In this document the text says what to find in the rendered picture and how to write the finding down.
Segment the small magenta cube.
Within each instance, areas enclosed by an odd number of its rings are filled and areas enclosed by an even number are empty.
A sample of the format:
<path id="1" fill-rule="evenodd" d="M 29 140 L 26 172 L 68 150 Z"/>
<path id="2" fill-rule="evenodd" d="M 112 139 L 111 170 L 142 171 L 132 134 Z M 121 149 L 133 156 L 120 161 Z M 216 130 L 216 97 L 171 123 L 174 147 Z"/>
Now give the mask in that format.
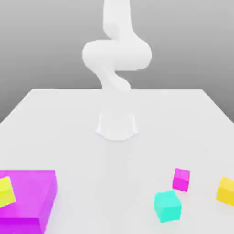
<path id="1" fill-rule="evenodd" d="M 190 171 L 176 168 L 174 172 L 172 188 L 175 190 L 187 192 L 190 181 Z"/>

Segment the small turquoise cube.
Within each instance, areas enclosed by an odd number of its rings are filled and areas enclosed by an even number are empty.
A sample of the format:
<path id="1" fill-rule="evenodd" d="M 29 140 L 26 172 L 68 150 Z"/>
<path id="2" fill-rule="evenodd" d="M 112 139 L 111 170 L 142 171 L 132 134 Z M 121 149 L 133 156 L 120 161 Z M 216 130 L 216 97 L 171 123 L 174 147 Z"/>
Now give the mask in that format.
<path id="1" fill-rule="evenodd" d="M 182 203 L 174 190 L 155 194 L 154 209 L 161 223 L 180 220 Z"/>

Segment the small golden yellow cube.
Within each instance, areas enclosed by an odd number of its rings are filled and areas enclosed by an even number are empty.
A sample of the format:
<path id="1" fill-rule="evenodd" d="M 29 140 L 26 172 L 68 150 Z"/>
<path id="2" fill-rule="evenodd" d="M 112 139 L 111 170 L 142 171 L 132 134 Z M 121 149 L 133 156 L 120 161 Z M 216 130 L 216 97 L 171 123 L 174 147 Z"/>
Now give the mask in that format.
<path id="1" fill-rule="evenodd" d="M 216 200 L 234 206 L 234 180 L 227 177 L 221 178 Z"/>

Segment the small lime yellow cube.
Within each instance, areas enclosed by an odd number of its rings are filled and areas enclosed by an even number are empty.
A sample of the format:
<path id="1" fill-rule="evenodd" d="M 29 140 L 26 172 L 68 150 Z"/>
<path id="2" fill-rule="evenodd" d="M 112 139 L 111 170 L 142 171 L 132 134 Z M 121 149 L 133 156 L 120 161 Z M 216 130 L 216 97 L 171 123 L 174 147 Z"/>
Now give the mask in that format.
<path id="1" fill-rule="evenodd" d="M 10 177 L 0 179 L 0 208 L 16 201 Z"/>

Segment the large purple box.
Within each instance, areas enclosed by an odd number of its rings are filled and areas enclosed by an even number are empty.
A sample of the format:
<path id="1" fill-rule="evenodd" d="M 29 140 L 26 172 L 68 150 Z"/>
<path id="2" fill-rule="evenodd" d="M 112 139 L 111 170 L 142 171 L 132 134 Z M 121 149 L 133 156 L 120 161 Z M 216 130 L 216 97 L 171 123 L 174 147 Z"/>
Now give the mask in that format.
<path id="1" fill-rule="evenodd" d="M 16 198 L 0 208 L 0 234 L 45 234 L 58 184 L 54 170 L 0 170 Z"/>

